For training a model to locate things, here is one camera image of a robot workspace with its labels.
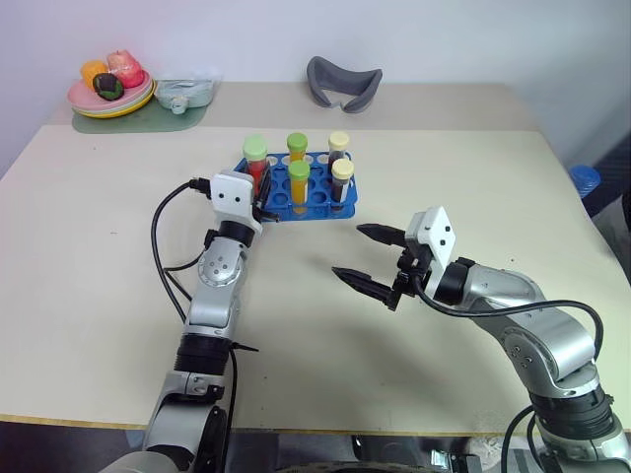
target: table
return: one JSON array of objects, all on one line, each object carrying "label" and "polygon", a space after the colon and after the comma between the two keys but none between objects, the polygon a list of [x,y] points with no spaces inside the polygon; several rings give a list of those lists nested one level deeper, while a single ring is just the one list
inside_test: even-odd
[{"label": "table", "polygon": [[[397,250],[355,226],[405,228],[431,205],[448,210],[454,257],[522,271],[548,298],[600,312],[601,381],[631,427],[631,290],[503,86],[384,85],[366,114],[347,115],[312,105],[302,85],[224,84],[202,123],[177,133],[82,135],[64,110],[0,181],[0,420],[142,427],[181,330],[151,256],[157,204],[192,176],[232,167],[248,133],[282,151],[301,129],[310,150],[325,150],[328,132],[344,128],[355,217],[266,224],[253,248],[237,340],[260,353],[238,354],[235,428],[499,433],[527,405],[500,346],[472,322],[410,298],[390,312],[330,272],[353,267],[389,284]],[[213,224],[201,195],[179,196],[159,226],[163,262],[191,259]],[[181,280],[194,287],[192,272]]]}]

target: tube cap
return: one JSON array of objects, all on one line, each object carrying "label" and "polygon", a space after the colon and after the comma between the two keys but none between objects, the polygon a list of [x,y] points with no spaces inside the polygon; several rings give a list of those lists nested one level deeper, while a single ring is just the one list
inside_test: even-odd
[{"label": "tube cap", "polygon": [[307,149],[307,135],[304,133],[292,133],[287,137],[287,148],[292,152],[305,151]]},{"label": "tube cap", "polygon": [[333,177],[346,180],[353,176],[353,172],[355,172],[355,165],[353,165],[351,160],[342,158],[333,162],[333,167],[331,168]]},{"label": "tube cap", "polygon": [[328,147],[333,151],[346,151],[350,140],[348,133],[344,131],[334,131],[328,135]]},{"label": "tube cap", "polygon": [[289,164],[289,178],[292,180],[304,180],[309,177],[310,171],[309,163],[306,161],[293,161]]},{"label": "tube cap", "polygon": [[248,161],[262,161],[267,158],[267,145],[260,135],[249,135],[244,141],[244,156]]}]

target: green tray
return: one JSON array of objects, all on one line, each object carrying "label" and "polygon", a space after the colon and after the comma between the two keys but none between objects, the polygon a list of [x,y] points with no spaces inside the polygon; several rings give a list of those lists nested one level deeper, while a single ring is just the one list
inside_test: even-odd
[{"label": "green tray", "polygon": [[207,106],[189,108],[182,115],[175,115],[163,108],[153,97],[142,108],[116,118],[90,118],[74,113],[72,126],[79,133],[159,133],[180,131],[195,126],[206,113]]}]

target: red liquid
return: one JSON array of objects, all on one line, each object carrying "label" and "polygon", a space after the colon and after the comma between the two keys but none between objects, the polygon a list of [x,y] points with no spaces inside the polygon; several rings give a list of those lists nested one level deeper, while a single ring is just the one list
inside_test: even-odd
[{"label": "red liquid", "polygon": [[267,168],[267,160],[248,161],[247,173],[254,178],[254,197],[258,197],[260,191],[260,182]]}]

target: green cap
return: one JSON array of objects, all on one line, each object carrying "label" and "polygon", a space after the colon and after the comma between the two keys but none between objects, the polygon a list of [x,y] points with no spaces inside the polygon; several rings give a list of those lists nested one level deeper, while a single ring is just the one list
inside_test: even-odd
[{"label": "green cap", "polygon": [[289,178],[292,180],[305,180],[309,177],[309,163],[306,161],[293,161],[289,164]]},{"label": "green cap", "polygon": [[287,148],[292,152],[305,151],[307,149],[307,135],[304,133],[292,133],[287,137]]},{"label": "green cap", "polygon": [[249,135],[244,141],[244,156],[248,161],[261,161],[267,158],[267,145],[260,135]]}]

